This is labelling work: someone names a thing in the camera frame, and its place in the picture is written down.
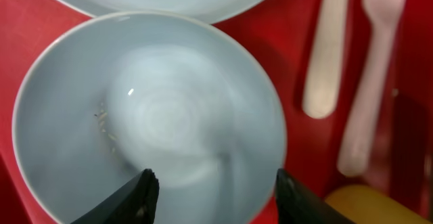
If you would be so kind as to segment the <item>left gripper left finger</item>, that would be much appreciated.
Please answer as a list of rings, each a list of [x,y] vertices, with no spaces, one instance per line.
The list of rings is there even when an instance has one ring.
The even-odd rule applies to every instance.
[[[153,224],[158,195],[158,179],[145,169],[72,224]]]

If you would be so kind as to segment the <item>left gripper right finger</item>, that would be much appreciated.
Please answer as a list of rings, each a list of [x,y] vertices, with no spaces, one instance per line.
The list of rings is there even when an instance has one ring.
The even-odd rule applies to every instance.
[[[275,201],[279,224],[354,224],[285,169],[277,171]]]

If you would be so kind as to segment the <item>yellow plastic cup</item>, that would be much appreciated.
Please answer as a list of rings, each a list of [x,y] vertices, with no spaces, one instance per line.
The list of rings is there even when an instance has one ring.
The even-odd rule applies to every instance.
[[[366,185],[341,187],[325,202],[354,223],[431,224],[416,212]]]

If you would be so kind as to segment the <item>light blue bowl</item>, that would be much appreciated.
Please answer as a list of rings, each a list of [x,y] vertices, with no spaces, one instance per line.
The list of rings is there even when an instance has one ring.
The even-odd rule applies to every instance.
[[[94,114],[110,113],[111,154]],[[256,59],[203,22],[123,12],[64,33],[16,96],[18,168],[39,206],[71,223],[143,169],[160,183],[157,223],[249,223],[286,157],[278,94]]]

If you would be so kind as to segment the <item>food scraps and rice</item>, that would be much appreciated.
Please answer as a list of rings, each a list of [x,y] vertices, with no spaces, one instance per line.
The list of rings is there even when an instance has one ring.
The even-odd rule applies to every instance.
[[[97,112],[94,114],[101,137],[111,154],[116,153],[118,138],[112,128],[110,113],[104,102],[99,102]]]

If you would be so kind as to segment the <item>white plastic spoon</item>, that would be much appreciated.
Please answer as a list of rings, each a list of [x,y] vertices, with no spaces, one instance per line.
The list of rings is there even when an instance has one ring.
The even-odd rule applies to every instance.
[[[348,0],[321,0],[302,99],[302,109],[311,118],[326,118],[336,109],[347,9]]]

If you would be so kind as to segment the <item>red plastic tray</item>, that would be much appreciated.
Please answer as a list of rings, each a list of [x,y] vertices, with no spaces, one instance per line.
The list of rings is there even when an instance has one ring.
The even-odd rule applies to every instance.
[[[304,75],[320,0],[266,0],[218,27],[261,63],[281,98],[289,132],[286,167],[317,195],[348,183],[336,170],[344,124],[370,42],[361,0],[350,0],[340,99],[328,118],[301,110]],[[18,88],[37,56],[86,17],[55,0],[1,0],[1,205],[20,223],[49,223],[24,184],[12,147]],[[407,0],[383,98],[373,156],[363,182],[428,214],[432,151],[432,0]]]

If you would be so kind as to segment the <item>pink plastic fork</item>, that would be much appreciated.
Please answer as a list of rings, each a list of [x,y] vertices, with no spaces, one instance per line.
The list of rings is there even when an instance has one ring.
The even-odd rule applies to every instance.
[[[394,38],[405,2],[362,0],[371,23],[371,40],[338,155],[337,169],[347,177],[362,175],[369,164]]]

